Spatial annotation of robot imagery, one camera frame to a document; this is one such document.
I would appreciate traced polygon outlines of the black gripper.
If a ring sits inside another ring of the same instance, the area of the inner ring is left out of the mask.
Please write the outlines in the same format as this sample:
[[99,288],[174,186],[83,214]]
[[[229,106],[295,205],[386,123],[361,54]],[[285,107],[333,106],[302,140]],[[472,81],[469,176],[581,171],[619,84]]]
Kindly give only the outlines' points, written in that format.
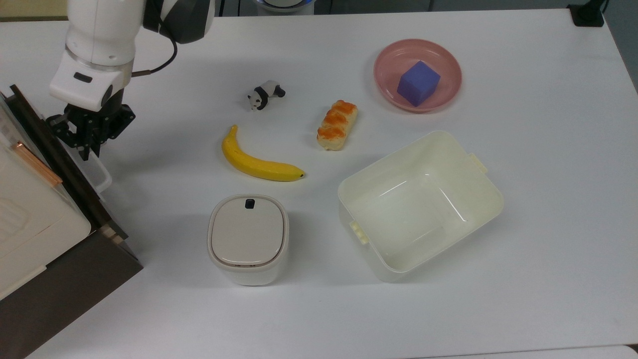
[[66,105],[64,114],[46,120],[55,136],[67,146],[78,150],[83,161],[88,161],[92,146],[99,157],[102,146],[114,140],[136,118],[126,104],[107,105],[106,112],[91,112],[75,105]]

